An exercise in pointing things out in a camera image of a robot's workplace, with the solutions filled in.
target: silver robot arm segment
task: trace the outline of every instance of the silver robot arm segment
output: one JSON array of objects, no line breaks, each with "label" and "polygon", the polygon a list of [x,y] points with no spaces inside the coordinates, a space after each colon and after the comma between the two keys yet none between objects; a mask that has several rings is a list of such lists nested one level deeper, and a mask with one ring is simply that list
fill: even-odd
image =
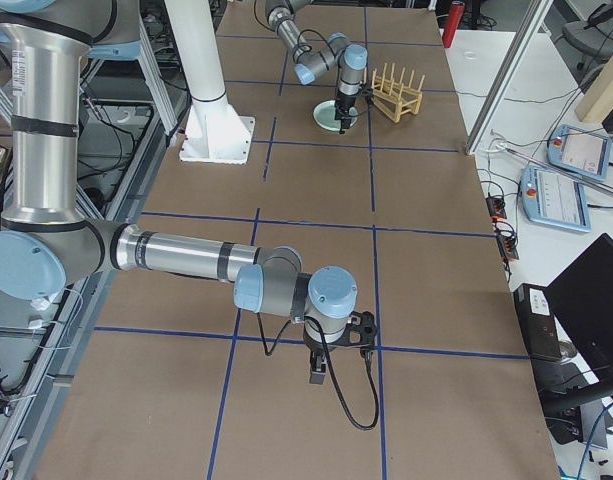
[{"label": "silver robot arm segment", "polygon": [[266,19],[270,28],[291,53],[295,75],[302,85],[313,83],[326,72],[339,69],[335,95],[335,120],[341,121],[340,133],[351,126],[351,108],[362,93],[364,69],[368,52],[358,44],[351,44],[343,33],[334,33],[319,51],[306,41],[295,24],[295,13],[312,0],[267,0]]},{"label": "silver robot arm segment", "polygon": [[[139,38],[137,0],[0,0],[0,9],[0,28],[13,48],[15,172],[13,200],[1,218],[3,292],[32,300],[101,271],[160,270],[234,284],[237,307],[304,323],[314,383],[323,381],[329,348],[374,348],[373,317],[354,311],[357,286],[342,268],[310,275],[289,247],[143,232],[77,211],[80,61],[97,45],[108,47],[101,54],[114,59],[135,53],[123,46]],[[273,18],[292,15],[285,6],[278,9]],[[298,65],[318,74],[341,65],[339,101],[354,102],[363,70],[358,58],[365,62],[365,54],[336,34],[317,60],[303,48],[307,44],[290,18],[274,24]],[[351,340],[351,333],[359,340]]]}]

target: red object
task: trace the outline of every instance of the red object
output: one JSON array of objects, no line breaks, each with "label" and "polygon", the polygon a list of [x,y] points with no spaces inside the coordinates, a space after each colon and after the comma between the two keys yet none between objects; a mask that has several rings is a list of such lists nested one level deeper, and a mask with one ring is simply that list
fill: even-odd
[{"label": "red object", "polygon": [[450,48],[453,44],[453,38],[455,38],[455,30],[462,21],[462,15],[464,14],[465,4],[464,2],[452,2],[450,4],[450,10],[448,11],[448,20],[444,26],[444,34],[442,35],[442,43],[444,48]]}]

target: office chair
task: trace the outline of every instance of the office chair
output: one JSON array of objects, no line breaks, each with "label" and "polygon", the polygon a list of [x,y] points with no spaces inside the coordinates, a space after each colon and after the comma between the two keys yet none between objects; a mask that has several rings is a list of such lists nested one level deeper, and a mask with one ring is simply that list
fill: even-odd
[{"label": "office chair", "polygon": [[[593,12],[591,17],[601,15],[611,8],[613,1]],[[589,59],[602,63],[613,55],[613,17],[593,27],[586,28],[587,26],[588,22],[583,20],[567,23],[562,27],[562,34],[553,42],[556,44],[563,38],[582,53],[577,70],[583,69]]]}]

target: computer monitor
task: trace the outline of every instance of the computer monitor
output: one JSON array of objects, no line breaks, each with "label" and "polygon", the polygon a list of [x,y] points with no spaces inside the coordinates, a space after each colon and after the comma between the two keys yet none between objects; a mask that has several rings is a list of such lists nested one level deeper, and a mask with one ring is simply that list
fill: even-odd
[{"label": "computer monitor", "polygon": [[613,239],[602,234],[544,293],[600,383],[613,383]]}]

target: white desk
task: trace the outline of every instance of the white desk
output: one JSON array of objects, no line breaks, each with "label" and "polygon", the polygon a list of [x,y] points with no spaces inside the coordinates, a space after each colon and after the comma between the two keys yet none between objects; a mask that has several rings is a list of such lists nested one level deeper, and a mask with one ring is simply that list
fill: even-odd
[{"label": "white desk", "polygon": [[[455,88],[458,92],[462,92],[459,95],[459,101],[468,131],[472,128],[484,99],[467,95],[467,93],[485,95],[488,92],[513,35],[509,32],[459,30],[452,47],[446,50]],[[507,92],[507,97],[522,100],[545,100],[570,92],[576,87],[577,84],[557,53],[551,39],[546,34],[538,34]],[[571,95],[543,104],[506,100],[493,120],[493,129],[507,140],[517,144],[542,140],[550,134],[552,122],[559,116],[570,97]],[[574,106],[580,100],[581,95],[559,123],[578,125],[587,130],[601,127],[599,124],[584,124],[577,119]],[[476,154],[478,167],[487,168],[488,155],[484,150],[488,149],[492,139],[493,135],[490,132],[484,137]],[[544,143],[513,148],[537,159],[546,158]],[[508,153],[490,154],[491,170],[514,180],[519,180],[525,166],[525,161]],[[485,172],[480,172],[480,177],[482,180],[488,179]],[[516,191],[516,186],[503,178],[493,177],[493,181],[499,183],[507,194]],[[607,183],[613,186],[613,167],[609,169]],[[488,190],[487,184],[483,184],[483,187],[484,191]],[[498,193],[495,186],[491,186],[491,193]],[[586,194],[589,203],[613,205],[612,199],[589,189],[586,189]],[[591,210],[592,231],[587,234],[570,233],[530,223],[521,205],[517,210],[516,218],[515,197],[507,197],[506,211],[509,222],[518,228],[519,234],[520,260],[511,263],[513,273],[509,283],[511,291],[525,282],[548,285],[600,234],[607,232],[613,237],[613,210]],[[587,370],[588,366],[585,365],[585,362],[583,360],[580,362],[579,368]],[[608,441],[608,452],[602,453],[593,449],[596,462],[586,464],[583,478],[598,479],[600,475],[613,475],[613,436],[609,436]],[[554,441],[553,446],[559,465],[566,474],[574,477],[577,474],[584,446],[578,443],[561,446]],[[608,458],[609,463],[599,467],[597,461],[604,458]]]}]

